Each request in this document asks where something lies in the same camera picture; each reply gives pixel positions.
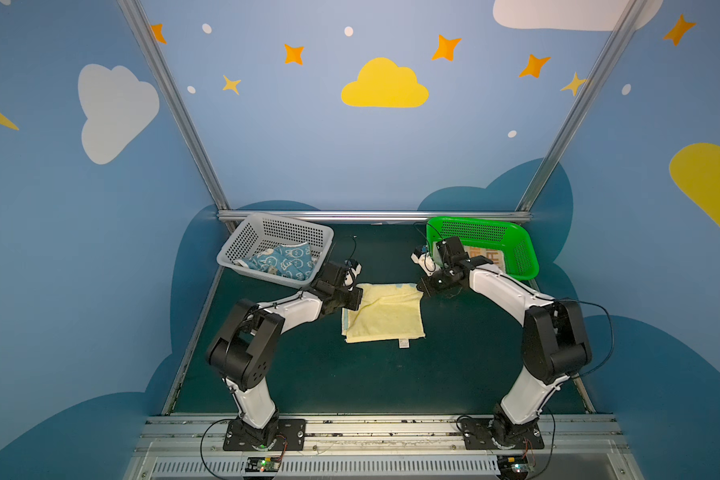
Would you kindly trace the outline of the colourful printed rabbit towel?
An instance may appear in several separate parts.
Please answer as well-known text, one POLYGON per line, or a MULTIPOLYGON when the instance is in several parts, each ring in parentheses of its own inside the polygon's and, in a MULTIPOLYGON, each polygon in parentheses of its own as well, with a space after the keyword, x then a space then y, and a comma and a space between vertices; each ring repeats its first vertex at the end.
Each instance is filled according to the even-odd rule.
POLYGON ((495 264, 502 272, 506 272, 505 254, 501 250, 481 248, 476 246, 464 246, 465 252, 470 258, 482 256, 495 264))

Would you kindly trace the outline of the pale yellow towel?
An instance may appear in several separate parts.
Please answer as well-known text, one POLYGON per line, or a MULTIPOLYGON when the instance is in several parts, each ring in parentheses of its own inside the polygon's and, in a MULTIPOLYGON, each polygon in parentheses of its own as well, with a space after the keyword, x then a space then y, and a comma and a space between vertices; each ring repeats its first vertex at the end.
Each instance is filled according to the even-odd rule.
POLYGON ((425 337, 421 314, 423 293, 415 284, 361 283, 357 310, 344 308, 342 335, 347 343, 415 340, 425 337))

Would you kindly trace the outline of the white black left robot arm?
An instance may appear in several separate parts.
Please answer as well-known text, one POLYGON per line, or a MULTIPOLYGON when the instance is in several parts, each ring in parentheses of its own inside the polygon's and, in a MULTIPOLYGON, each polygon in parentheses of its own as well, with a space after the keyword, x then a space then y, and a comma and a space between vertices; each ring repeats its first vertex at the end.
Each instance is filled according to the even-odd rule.
POLYGON ((279 411, 266 375, 283 333, 342 309, 359 309, 362 271, 355 259, 328 262, 297 293, 271 302, 238 301, 213 337, 206 362, 231 392, 238 415, 230 422, 227 450, 267 450, 277 443, 279 411))

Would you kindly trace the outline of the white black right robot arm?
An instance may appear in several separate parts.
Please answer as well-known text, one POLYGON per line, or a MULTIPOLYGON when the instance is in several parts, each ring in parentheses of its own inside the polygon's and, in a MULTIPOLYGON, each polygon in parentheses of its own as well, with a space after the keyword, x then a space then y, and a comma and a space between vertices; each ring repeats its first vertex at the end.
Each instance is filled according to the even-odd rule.
POLYGON ((509 393, 497 404, 490 424, 493 443, 502 449, 532 441, 543 407, 560 386, 592 360, 582 308, 570 299, 543 294, 504 273, 484 256, 471 257, 461 240, 414 249, 411 259, 425 272, 417 289, 426 297, 467 287, 512 316, 522 327, 523 367, 509 393))

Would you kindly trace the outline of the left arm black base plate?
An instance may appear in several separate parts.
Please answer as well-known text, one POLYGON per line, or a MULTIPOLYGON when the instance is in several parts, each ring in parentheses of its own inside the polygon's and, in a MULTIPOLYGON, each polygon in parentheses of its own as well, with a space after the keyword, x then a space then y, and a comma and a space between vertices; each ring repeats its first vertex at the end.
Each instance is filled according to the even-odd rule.
POLYGON ((241 418, 227 427, 224 451, 301 451, 304 447, 305 419, 273 418, 263 429, 256 429, 241 418))

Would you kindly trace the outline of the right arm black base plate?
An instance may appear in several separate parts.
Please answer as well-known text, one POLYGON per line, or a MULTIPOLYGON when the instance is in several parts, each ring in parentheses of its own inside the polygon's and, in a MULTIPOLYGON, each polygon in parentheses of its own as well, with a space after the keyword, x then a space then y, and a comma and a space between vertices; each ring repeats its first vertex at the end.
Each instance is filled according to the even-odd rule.
POLYGON ((467 450, 536 450, 545 447, 537 420, 517 425, 503 416, 473 418, 462 415, 455 425, 467 450))

